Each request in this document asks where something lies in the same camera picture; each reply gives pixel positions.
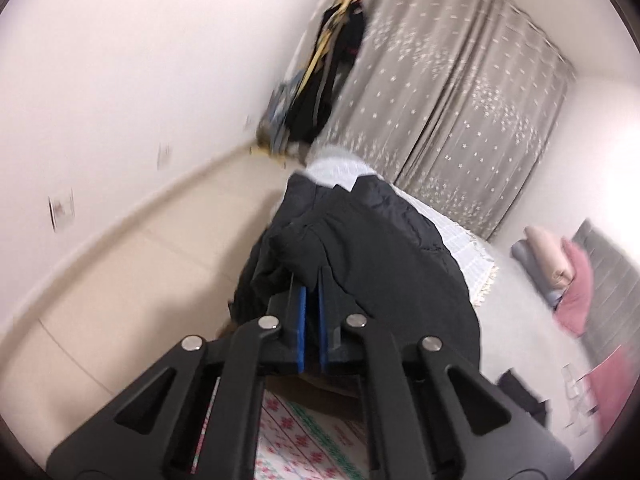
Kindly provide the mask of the black jacket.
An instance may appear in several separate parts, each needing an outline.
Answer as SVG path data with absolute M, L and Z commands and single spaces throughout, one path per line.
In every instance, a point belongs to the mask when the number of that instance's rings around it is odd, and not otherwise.
M 351 190 L 292 174 L 241 271 L 232 321 L 265 314 L 292 278 L 315 288 L 324 266 L 402 350 L 433 335 L 480 364 L 480 323 L 459 263 L 434 223 L 373 174 L 358 177 Z

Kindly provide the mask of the hanging clothes on rack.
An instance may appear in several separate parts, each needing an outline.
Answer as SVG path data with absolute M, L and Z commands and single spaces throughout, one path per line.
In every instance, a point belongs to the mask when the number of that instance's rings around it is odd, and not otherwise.
M 338 77 L 346 78 L 356 62 L 367 17 L 363 0 L 334 0 L 322 15 L 308 63 L 284 126 L 288 145 L 310 145 L 328 122 Z

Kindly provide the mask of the patterned knit blanket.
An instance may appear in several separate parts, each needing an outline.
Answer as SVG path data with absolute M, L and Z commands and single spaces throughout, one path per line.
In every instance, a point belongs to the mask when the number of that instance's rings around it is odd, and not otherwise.
M 366 430 L 270 391 L 262 397 L 256 479 L 367 479 Z

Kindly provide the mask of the white fringed throw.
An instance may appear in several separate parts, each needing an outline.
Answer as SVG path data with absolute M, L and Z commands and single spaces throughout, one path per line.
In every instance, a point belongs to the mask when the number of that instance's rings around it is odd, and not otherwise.
M 381 177 L 362 159 L 349 153 L 344 148 L 326 145 L 317 154 L 311 156 L 303 173 L 314 182 L 325 185 L 341 185 L 350 191 L 358 177 L 373 174 Z M 484 243 L 473 233 L 462 228 L 460 224 L 440 214 L 417 198 L 390 186 L 403 200 L 411 204 L 419 214 L 431 220 L 442 236 L 444 244 L 457 260 L 465 278 L 474 308 L 482 305 L 489 294 L 498 273 L 498 266 L 493 256 L 489 255 Z

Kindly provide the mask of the blue-grey folded blanket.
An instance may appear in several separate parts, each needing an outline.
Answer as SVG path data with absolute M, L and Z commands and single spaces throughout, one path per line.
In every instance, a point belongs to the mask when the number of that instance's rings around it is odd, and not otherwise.
M 524 269 L 529 281 L 531 281 L 537 289 L 538 294 L 546 300 L 546 303 L 552 310 L 555 310 L 562 299 L 564 290 L 553 288 L 549 284 L 527 240 L 518 240 L 515 242 L 511 247 L 511 256 Z

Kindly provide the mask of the beige folded blanket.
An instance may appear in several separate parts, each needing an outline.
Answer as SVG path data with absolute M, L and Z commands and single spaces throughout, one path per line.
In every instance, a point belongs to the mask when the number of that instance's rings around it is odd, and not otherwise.
M 547 283 L 554 289 L 567 289 L 575 271 L 562 240 L 541 226 L 526 226 L 524 234 Z

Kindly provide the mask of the pink pillow near curtain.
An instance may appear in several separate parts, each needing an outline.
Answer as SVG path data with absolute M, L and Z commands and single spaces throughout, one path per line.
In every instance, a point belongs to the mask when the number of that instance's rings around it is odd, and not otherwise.
M 594 276 L 588 254 L 568 238 L 562 238 L 562 249 L 573 266 L 574 278 L 565 289 L 554 311 L 555 321 L 573 336 L 585 333 L 593 298 Z

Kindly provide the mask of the grey star curtain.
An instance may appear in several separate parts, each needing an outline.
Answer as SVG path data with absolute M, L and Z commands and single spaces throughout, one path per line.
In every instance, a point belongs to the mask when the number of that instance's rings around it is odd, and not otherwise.
M 356 62 L 317 138 L 481 238 L 544 154 L 574 67 L 512 0 L 364 0 Z

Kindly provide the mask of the grey padded headboard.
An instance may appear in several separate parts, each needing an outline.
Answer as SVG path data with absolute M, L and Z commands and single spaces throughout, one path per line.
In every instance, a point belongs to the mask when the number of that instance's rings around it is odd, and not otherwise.
M 639 266 L 590 219 L 572 241 L 588 255 L 593 297 L 585 333 L 579 337 L 592 365 L 601 364 L 617 348 L 626 354 L 632 379 L 639 378 Z

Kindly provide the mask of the pink pillow far side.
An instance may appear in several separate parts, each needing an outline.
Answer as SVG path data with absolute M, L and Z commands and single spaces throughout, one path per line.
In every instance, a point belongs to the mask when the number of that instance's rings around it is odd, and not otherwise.
M 615 350 L 587 375 L 588 385 L 597 405 L 597 422 L 601 436 L 613 427 L 634 388 L 637 375 L 624 346 Z

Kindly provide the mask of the white wall socket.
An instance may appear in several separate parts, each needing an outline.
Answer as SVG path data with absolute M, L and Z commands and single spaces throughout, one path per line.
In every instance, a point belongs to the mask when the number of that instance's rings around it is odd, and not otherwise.
M 50 219 L 54 232 L 68 228 L 75 220 L 74 193 L 71 188 L 48 197 Z

